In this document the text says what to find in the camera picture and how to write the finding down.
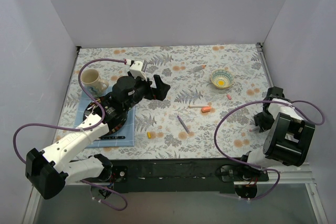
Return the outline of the white pink marker pen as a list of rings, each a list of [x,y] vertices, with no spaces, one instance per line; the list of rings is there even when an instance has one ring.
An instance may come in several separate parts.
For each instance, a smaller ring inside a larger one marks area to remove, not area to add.
[[[259,130],[260,128],[258,126],[249,129],[250,132],[259,131]]]

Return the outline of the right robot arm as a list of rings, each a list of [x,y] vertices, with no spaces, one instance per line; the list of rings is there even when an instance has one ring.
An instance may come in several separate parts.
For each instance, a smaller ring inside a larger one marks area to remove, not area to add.
[[[251,180],[256,174],[255,165],[268,168],[279,163],[300,167],[306,157],[315,132],[315,125],[299,116],[292,102],[285,98],[283,89],[268,89],[263,110],[254,115],[254,123],[259,132],[268,132],[262,149],[250,151],[241,158],[238,176]]]

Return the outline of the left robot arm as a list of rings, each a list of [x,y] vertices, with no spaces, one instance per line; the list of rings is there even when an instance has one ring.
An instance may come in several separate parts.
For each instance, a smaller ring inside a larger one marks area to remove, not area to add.
[[[123,76],[112,91],[100,98],[101,107],[95,107],[87,118],[56,143],[38,151],[33,148],[26,155],[26,177],[44,199],[51,199],[73,182],[95,178],[106,182],[112,175],[112,163],[102,154],[74,161],[73,158],[104,135],[117,132],[125,124],[128,111],[142,99],[163,101],[170,85],[154,75],[152,81]]]

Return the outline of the purple marker pen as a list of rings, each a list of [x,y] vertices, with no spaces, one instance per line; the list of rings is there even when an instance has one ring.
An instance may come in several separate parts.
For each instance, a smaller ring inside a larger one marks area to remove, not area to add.
[[[178,115],[177,116],[178,121],[180,122],[180,124],[182,125],[182,127],[184,128],[184,130],[186,131],[187,134],[190,133],[189,128],[187,127],[187,125],[184,123],[184,121],[182,120],[182,118]]]

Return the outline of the grey orange marker pen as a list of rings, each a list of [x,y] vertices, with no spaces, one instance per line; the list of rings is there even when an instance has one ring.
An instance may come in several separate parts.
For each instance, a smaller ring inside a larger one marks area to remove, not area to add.
[[[206,67],[206,65],[200,65],[200,66],[194,67],[190,70],[190,73],[195,73],[195,72],[201,71],[201,70],[205,69],[205,67]]]

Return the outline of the beige ceramic mug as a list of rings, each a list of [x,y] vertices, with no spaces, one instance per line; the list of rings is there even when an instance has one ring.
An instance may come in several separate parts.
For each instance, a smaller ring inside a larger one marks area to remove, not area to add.
[[[109,87],[108,81],[101,78],[99,71],[96,69],[84,70],[80,80],[89,93],[96,98],[104,96]]]

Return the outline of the floral tablecloth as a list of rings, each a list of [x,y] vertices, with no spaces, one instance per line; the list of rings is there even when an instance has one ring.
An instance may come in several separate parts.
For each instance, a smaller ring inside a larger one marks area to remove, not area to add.
[[[262,148],[267,133],[249,129],[254,126],[254,115],[261,111],[259,101],[269,85],[254,44],[80,49],[60,126],[74,126],[82,93],[78,84],[82,66],[89,63],[113,85],[128,72],[121,59],[146,61],[146,75],[160,75],[171,88],[164,101],[142,100],[136,105],[133,146],[89,148],[79,159],[98,153],[111,159],[240,157]],[[205,69],[190,73],[200,65],[206,65]],[[217,69],[233,74],[231,87],[219,89],[212,84],[211,74]],[[208,104],[212,109],[202,113],[201,108],[188,108],[190,104]]]

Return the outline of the yellow patterned bowl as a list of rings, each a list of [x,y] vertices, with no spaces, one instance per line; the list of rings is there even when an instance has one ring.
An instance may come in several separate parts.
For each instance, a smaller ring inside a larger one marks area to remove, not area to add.
[[[217,69],[214,70],[211,74],[211,82],[219,89],[226,89],[233,85],[234,76],[228,70]]]

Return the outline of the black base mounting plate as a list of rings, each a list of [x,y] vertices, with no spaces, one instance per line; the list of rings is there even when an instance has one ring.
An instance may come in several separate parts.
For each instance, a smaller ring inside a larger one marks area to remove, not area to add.
[[[226,158],[133,159],[112,161],[114,188],[120,193],[235,192],[235,182],[268,181],[268,174]]]

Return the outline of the aluminium frame rail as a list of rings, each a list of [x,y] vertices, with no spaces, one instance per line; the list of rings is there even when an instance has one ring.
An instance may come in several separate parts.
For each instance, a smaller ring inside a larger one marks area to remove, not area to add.
[[[230,211],[233,223],[328,223],[309,165],[275,169],[281,174],[276,188],[260,200],[239,202]]]

